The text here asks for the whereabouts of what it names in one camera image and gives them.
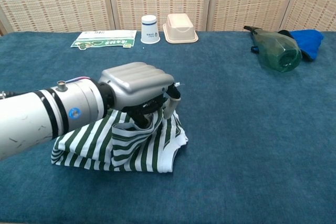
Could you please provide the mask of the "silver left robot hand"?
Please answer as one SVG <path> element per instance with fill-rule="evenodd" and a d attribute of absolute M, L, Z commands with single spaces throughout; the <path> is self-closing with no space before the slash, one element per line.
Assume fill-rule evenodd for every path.
<path fill-rule="evenodd" d="M 105 69 L 99 83 L 111 88 L 110 108 L 125 112 L 141 129 L 149 126 L 148 115 L 160 109 L 169 119 L 181 100 L 174 77 L 145 62 Z"/>

